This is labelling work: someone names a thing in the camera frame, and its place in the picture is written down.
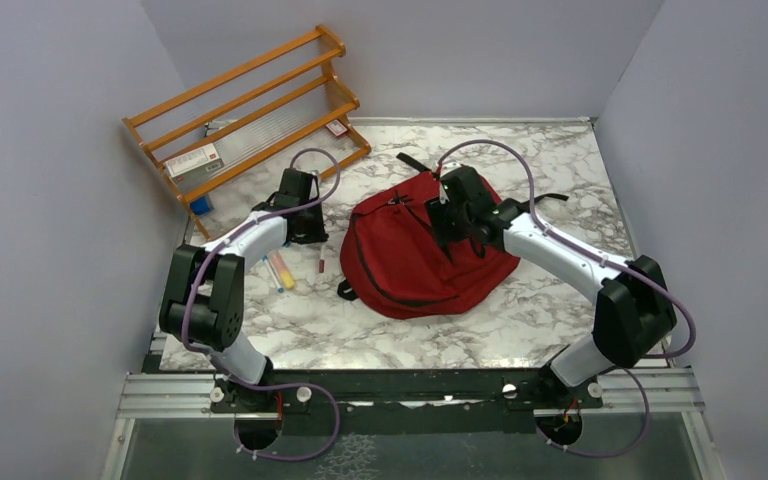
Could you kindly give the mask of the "yellow highlighter pen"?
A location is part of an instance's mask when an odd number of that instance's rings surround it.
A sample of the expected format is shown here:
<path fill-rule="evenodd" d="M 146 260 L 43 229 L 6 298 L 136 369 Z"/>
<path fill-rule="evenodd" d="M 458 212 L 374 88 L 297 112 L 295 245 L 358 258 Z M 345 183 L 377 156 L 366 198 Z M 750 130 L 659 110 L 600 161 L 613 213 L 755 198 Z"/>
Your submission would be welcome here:
<path fill-rule="evenodd" d="M 272 251 L 269 255 L 269 259 L 283 287 L 286 290 L 293 289 L 296 285 L 295 278 L 280 252 L 278 250 Z"/>

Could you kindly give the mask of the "blue white pen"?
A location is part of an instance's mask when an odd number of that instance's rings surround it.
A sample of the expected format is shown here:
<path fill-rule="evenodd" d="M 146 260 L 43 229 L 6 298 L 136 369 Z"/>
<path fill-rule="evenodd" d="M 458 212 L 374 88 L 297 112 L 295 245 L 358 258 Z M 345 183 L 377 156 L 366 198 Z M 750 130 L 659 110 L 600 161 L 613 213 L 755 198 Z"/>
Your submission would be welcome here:
<path fill-rule="evenodd" d="M 272 263 L 270 262 L 269 258 L 267 256 L 264 256 L 262 258 L 262 262 L 264 263 L 267 273 L 272 281 L 272 283 L 275 286 L 275 289 L 278 293 L 283 293 L 285 291 L 284 285 L 282 281 L 280 280 L 275 268 L 273 267 Z"/>

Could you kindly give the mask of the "red student backpack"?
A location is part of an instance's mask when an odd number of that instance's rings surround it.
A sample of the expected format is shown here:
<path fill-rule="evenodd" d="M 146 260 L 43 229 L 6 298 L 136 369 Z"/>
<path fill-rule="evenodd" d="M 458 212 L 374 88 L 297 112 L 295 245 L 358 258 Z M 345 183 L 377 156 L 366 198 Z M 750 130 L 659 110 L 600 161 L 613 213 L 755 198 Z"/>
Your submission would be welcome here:
<path fill-rule="evenodd" d="M 337 294 L 393 319 L 463 314 L 508 278 L 520 260 L 467 240 L 441 249 L 425 209 L 437 193 L 436 179 L 413 157 L 400 153 L 397 158 L 417 173 L 351 211 Z"/>

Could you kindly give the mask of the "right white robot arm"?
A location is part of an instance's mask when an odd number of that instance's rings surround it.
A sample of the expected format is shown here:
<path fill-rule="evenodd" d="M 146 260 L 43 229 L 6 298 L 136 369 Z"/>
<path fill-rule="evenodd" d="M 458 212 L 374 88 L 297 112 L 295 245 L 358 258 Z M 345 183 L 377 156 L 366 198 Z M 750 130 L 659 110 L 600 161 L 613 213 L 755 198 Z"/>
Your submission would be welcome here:
<path fill-rule="evenodd" d="M 543 222 L 533 201 L 497 200 L 472 167 L 442 175 L 426 210 L 440 247 L 467 239 L 527 260 L 593 304 L 591 333 L 539 371 L 537 393 L 549 406 L 564 405 L 598 374 L 633 367 L 677 323 L 656 261 L 627 260 L 567 235 Z"/>

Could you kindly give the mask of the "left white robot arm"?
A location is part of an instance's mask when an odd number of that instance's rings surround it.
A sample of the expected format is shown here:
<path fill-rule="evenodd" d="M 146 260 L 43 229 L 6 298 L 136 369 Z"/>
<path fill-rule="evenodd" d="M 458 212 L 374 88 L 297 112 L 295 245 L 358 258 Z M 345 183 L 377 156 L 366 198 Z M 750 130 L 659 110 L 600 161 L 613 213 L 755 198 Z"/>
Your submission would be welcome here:
<path fill-rule="evenodd" d="M 318 176 L 288 168 L 279 189 L 226 235 L 178 247 L 159 311 L 160 330 L 209 358 L 238 382 L 236 396 L 258 411 L 273 401 L 268 357 L 242 332 L 244 280 L 252 266 L 288 242 L 325 237 Z"/>

